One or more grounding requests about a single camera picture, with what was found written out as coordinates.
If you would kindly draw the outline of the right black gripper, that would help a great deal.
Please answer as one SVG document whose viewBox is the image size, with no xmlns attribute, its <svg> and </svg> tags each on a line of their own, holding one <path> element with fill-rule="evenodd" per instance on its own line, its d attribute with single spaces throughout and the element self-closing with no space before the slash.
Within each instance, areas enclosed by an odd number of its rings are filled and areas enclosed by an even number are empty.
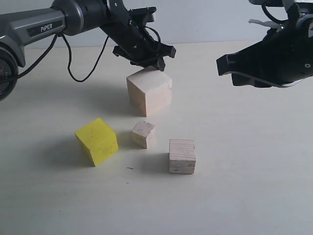
<svg viewBox="0 0 313 235">
<path fill-rule="evenodd" d="M 258 43 L 216 60 L 218 75 L 231 74 L 235 87 L 291 87 L 313 75 L 313 11 L 289 9 L 284 20 L 263 13 L 271 27 Z"/>
</svg>

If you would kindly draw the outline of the left grey black robot arm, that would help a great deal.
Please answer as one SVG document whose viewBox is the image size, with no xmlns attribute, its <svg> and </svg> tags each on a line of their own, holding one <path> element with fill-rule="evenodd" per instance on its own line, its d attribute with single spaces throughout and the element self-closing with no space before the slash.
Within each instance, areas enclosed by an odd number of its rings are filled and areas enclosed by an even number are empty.
<svg viewBox="0 0 313 235">
<path fill-rule="evenodd" d="M 24 48 L 47 37 L 74 36 L 100 28 L 115 42 L 113 54 L 143 68 L 164 71 L 164 57 L 176 49 L 150 35 L 155 7 L 127 9 L 121 0 L 55 0 L 49 8 L 2 14 L 0 17 L 0 97 L 6 99 L 25 67 Z"/>
</svg>

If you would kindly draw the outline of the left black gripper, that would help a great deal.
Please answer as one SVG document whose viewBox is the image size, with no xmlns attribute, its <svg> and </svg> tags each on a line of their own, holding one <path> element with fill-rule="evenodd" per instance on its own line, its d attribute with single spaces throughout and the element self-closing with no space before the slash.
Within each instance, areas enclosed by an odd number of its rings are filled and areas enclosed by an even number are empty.
<svg viewBox="0 0 313 235">
<path fill-rule="evenodd" d="M 174 58 L 176 48 L 161 43 L 158 32 L 147 23 L 133 21 L 122 0 L 107 0 L 106 8 L 107 18 L 100 28 L 116 43 L 113 54 L 131 65 L 164 71 L 163 57 Z"/>
</svg>

